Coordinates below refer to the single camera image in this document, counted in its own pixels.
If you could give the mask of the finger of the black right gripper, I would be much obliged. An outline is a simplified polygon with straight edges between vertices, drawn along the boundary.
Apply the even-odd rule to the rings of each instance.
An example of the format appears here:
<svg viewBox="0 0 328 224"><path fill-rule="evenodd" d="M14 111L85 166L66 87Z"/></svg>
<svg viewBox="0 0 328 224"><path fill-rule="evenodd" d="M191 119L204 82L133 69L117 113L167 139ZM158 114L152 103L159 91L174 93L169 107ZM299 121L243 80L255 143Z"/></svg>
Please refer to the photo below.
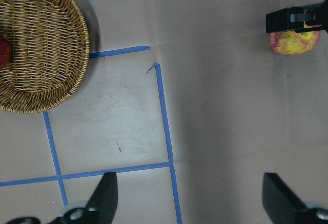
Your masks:
<svg viewBox="0 0 328 224"><path fill-rule="evenodd" d="M266 33L327 31L327 0L269 13L265 17L265 30Z"/></svg>

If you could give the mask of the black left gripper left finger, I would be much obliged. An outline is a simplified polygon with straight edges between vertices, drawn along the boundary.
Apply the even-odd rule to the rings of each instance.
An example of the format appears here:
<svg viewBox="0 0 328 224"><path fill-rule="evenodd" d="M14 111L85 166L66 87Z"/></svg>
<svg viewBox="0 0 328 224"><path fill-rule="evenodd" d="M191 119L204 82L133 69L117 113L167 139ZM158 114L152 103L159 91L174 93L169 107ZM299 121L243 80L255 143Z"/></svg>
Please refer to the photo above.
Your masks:
<svg viewBox="0 0 328 224"><path fill-rule="evenodd" d="M86 203L65 208L51 223L112 223L117 206L117 175L116 172L107 172Z"/></svg>

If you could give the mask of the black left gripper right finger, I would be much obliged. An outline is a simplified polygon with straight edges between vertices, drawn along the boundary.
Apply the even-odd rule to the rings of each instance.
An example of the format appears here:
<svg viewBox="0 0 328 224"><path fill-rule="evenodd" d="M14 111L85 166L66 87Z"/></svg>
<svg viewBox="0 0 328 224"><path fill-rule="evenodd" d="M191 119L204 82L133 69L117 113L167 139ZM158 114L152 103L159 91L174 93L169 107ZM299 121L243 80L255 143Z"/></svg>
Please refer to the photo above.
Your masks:
<svg viewBox="0 0 328 224"><path fill-rule="evenodd" d="M327 223L327 209L308 207L277 173L263 175L262 205L274 224Z"/></svg>

